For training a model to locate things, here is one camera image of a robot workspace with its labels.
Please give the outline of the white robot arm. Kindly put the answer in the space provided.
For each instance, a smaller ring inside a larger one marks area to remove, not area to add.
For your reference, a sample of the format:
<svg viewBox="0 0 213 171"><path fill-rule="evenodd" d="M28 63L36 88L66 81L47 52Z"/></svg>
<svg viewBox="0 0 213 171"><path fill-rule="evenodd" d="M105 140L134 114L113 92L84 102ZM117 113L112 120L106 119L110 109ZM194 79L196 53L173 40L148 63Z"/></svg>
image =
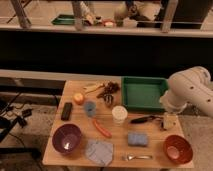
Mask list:
<svg viewBox="0 0 213 171"><path fill-rule="evenodd" d="M169 114L179 114L191 103L207 116L213 117L213 90L210 72L201 66L173 73L168 79L168 89L159 98Z"/></svg>

